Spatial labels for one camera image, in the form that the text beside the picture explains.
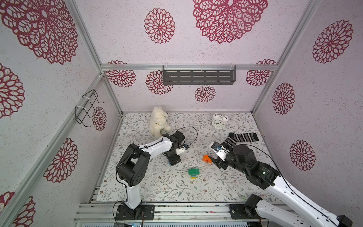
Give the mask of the orange rounded lego brick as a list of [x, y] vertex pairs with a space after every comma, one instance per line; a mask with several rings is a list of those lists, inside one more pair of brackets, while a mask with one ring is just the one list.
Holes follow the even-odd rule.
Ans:
[[213, 163], [211, 158], [209, 157], [209, 155], [204, 155], [203, 158], [202, 158], [202, 161], [204, 161], [206, 163], [210, 163], [210, 164]]

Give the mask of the green long lego brick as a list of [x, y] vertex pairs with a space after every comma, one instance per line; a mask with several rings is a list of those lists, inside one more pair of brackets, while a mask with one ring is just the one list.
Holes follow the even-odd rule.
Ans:
[[189, 176], [197, 176], [200, 174], [200, 171], [198, 168], [192, 168], [188, 170], [188, 175]]

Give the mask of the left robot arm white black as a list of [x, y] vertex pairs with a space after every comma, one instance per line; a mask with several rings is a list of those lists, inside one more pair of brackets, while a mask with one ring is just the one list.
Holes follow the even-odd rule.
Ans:
[[146, 176], [149, 161], [160, 154], [165, 154], [170, 165], [181, 162], [180, 153], [186, 150], [185, 136], [177, 131], [174, 134], [164, 134], [160, 139], [147, 145], [131, 144], [127, 147], [118, 162], [116, 180], [126, 189], [126, 201], [122, 202], [115, 215], [116, 221], [121, 220], [152, 220], [154, 205], [143, 205], [140, 193], [140, 183]]

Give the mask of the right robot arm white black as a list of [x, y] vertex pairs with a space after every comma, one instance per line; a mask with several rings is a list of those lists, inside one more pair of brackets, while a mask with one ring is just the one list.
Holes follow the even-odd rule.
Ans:
[[217, 142], [210, 144], [217, 154], [212, 162], [218, 168], [231, 167], [245, 174], [257, 187], [278, 197], [294, 212], [277, 208], [257, 195], [251, 195], [245, 203], [245, 214], [271, 220], [284, 227], [351, 227], [353, 222], [345, 215], [335, 215], [322, 208], [295, 187], [282, 174], [267, 163], [256, 159], [246, 144], [229, 146]]

